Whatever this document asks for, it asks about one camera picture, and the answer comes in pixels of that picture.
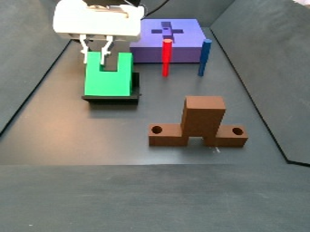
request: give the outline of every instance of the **green block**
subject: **green block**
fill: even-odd
[[[134,59],[131,53],[119,53],[118,71],[105,71],[101,53],[89,52],[86,65],[85,95],[130,96],[133,90]]]

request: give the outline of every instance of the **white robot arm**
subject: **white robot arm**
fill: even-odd
[[[310,5],[310,0],[293,0],[296,3],[300,3],[302,5],[306,5],[309,7]]]
[[[62,37],[79,39],[85,63],[89,47],[86,40],[107,41],[102,48],[102,64],[110,55],[114,40],[138,41],[145,7],[134,5],[87,5],[83,0],[60,0],[54,17],[54,29]]]

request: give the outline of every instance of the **brown block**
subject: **brown block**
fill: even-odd
[[[182,115],[182,131],[189,137],[214,137],[226,113],[219,96],[187,96]]]
[[[215,137],[203,137],[209,147],[244,147],[249,139],[244,126],[221,125]]]
[[[179,124],[150,124],[150,146],[187,146],[189,137],[182,136]]]

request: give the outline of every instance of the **black base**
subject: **black base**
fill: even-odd
[[[133,72],[133,93],[130,96],[90,96],[85,95],[83,99],[89,102],[131,102],[138,103],[141,96],[139,72]]]

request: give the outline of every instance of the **gray wall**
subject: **gray wall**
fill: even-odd
[[[310,10],[237,0],[211,28],[288,159],[310,163]]]
[[[171,0],[150,18],[197,18],[210,26],[235,0]],[[142,0],[151,11],[163,0]]]
[[[68,41],[52,29],[52,0],[0,0],[0,133]]]

